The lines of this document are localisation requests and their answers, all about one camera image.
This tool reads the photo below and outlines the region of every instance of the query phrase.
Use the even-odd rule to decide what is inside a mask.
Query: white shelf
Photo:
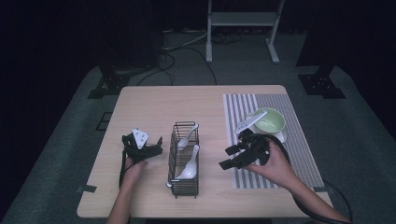
[[[212,12],[212,26],[273,26],[275,12]]]
[[[213,26],[271,26],[271,36],[266,39],[266,44],[273,63],[280,63],[274,40],[284,3],[285,0],[279,1],[276,12],[213,12],[212,0],[208,0],[206,62],[212,63],[213,60],[211,40]]]

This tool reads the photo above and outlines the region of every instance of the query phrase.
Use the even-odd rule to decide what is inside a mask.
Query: white ceramic spoon
[[[181,174],[171,181],[178,181],[179,179],[193,179],[197,175],[197,162],[195,161],[199,146],[195,145],[192,152],[191,160],[187,162],[186,167],[181,172]],[[172,184],[170,182],[166,183],[166,187],[171,188]]]
[[[263,110],[260,114],[253,116],[253,113],[249,114],[252,116],[249,116],[249,118],[247,118],[246,120],[239,122],[238,125],[236,125],[236,128],[234,130],[235,134],[239,134],[242,131],[244,131],[246,128],[250,127],[251,125],[253,125],[255,122],[257,122],[257,120],[261,119],[262,117],[264,117],[267,114],[266,110]]]
[[[185,137],[183,137],[182,139],[180,139],[180,141],[178,141],[178,143],[177,143],[177,150],[183,150],[183,148],[189,143],[189,138],[190,138],[192,132],[193,132],[195,129],[197,129],[198,126],[199,126],[198,124],[195,124],[194,126],[192,126],[190,132],[189,132]]]

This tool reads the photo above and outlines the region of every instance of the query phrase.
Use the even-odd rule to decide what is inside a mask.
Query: dish rack
[[[197,128],[192,131],[188,144],[182,150],[177,149],[177,143],[180,141],[180,139],[186,137],[190,133],[194,125],[194,121],[179,121],[176,122],[173,127],[168,162],[168,183],[170,183],[168,188],[172,190],[172,194],[175,195],[175,198],[177,198],[177,196],[194,196],[194,198],[196,198],[198,195],[199,151],[195,158],[197,165],[196,176],[190,179],[175,179],[181,174],[181,172],[186,167],[187,162],[191,159],[194,146],[199,146],[199,135]]]

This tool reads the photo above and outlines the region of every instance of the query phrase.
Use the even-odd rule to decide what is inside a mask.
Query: black cable
[[[202,42],[202,39],[204,39],[204,37],[205,37],[206,35],[207,35],[207,33],[205,32],[204,34],[202,34],[202,35],[200,35],[200,36],[194,38],[193,40],[190,40],[190,41],[188,41],[188,42],[186,42],[186,43],[184,43],[184,44],[181,44],[181,45],[178,45],[178,46],[174,46],[174,47],[171,47],[171,48],[166,48],[166,47],[163,45],[163,50],[169,51],[169,50],[173,50],[173,49],[179,49],[179,48],[182,48],[182,47],[185,47],[185,46],[188,46],[188,45],[194,45],[194,44],[196,44],[196,43],[199,42],[199,41]]]
[[[213,79],[214,79],[214,81],[215,81],[215,85],[218,85],[218,81],[217,81],[217,79],[216,79],[215,73],[213,72],[213,70],[212,70],[212,68],[210,67],[210,65],[206,62],[205,56],[204,56],[204,55],[201,53],[201,51],[199,51],[198,49],[185,48],[185,47],[183,47],[183,48],[177,48],[177,49],[167,50],[166,52],[173,52],[173,51],[181,50],[181,49],[190,49],[190,50],[193,50],[193,51],[197,52],[199,55],[201,55],[201,58],[204,60],[204,62],[205,62],[205,64],[206,64],[207,68],[210,70],[210,73],[212,74],[212,77],[213,77]]]
[[[133,76],[148,72],[149,70],[153,69],[154,66],[155,66],[154,64],[151,64],[145,68],[141,68],[141,69],[133,71],[133,72],[123,73],[123,74],[117,73],[117,75],[119,75],[120,77],[133,77]]]
[[[335,191],[337,191],[337,193],[338,193],[339,195],[341,195],[341,197],[343,198],[343,200],[344,200],[344,202],[345,202],[345,204],[346,204],[347,211],[348,211],[348,213],[349,213],[349,220],[350,220],[351,222],[353,222],[352,208],[351,208],[351,206],[350,206],[350,204],[349,204],[349,201],[347,200],[347,197],[346,197],[346,196],[343,194],[343,192],[342,192],[339,188],[337,188],[335,185],[333,185],[332,183],[330,183],[329,181],[327,181],[327,180],[325,180],[325,179],[322,179],[322,180],[323,180],[324,183],[326,183],[327,185],[330,185],[333,189],[335,189]]]
[[[124,173],[126,173],[126,172],[129,170],[129,168],[131,168],[133,165],[134,165],[133,163],[132,163],[131,165],[129,165],[128,168],[126,168],[126,169],[124,170]]]
[[[217,45],[231,45],[233,43],[239,42],[242,40],[241,35],[236,35],[236,37],[233,37],[233,35],[222,35],[222,34],[216,34],[213,35],[212,42]]]
[[[166,75],[173,77],[173,75],[168,74],[165,70],[167,70],[167,69],[169,69],[169,68],[171,68],[171,67],[173,67],[173,66],[175,65],[175,58],[174,58],[172,55],[169,55],[169,54],[165,54],[165,55],[166,55],[166,56],[169,56],[169,57],[171,57],[171,58],[173,59],[171,65],[169,65],[169,66],[166,67],[166,68],[161,68],[161,67],[159,66],[160,71],[156,71],[156,72],[153,72],[153,73],[150,73],[150,74],[146,75],[145,77],[143,77],[142,79],[140,79],[140,81],[136,84],[136,86],[139,86],[139,85],[140,85],[144,80],[146,80],[147,78],[149,78],[149,77],[151,77],[151,76],[154,76],[154,75],[156,75],[156,74],[159,74],[159,73],[161,73],[161,72],[165,72]],[[173,80],[171,77],[169,77],[169,78],[170,78],[170,80],[171,80],[171,85],[173,85],[173,81],[174,81],[174,80]]]
[[[288,151],[285,149],[285,147],[282,145],[282,143],[279,141],[279,139],[277,139],[274,136],[267,136],[267,137],[276,142],[276,144],[278,145],[280,150],[285,155],[286,160],[290,164],[290,158],[289,158]],[[300,210],[302,212],[304,212],[306,215],[308,215],[309,217],[313,218],[314,220],[322,221],[322,222],[329,223],[329,224],[350,224],[351,223],[351,222],[345,222],[345,221],[340,221],[340,220],[335,220],[335,219],[332,219],[332,218],[327,218],[327,217],[320,216],[320,215],[318,215],[316,213],[313,213],[312,211],[310,211],[306,207],[304,207],[300,203],[300,201],[298,201],[294,196],[293,196],[293,200],[295,201],[295,203],[297,204],[297,206],[300,208]]]

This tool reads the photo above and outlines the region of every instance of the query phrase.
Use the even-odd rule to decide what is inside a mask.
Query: striped mat
[[[245,120],[246,114],[252,113],[261,107],[271,107],[279,111],[286,120],[285,131],[287,140],[284,147],[289,153],[291,167],[305,184],[310,188],[323,188],[324,184],[318,172],[303,130],[287,94],[224,94],[224,113],[227,125],[229,146],[237,143],[237,136],[233,133],[238,122]],[[278,189],[274,183],[260,175],[245,169],[230,169],[235,189]]]

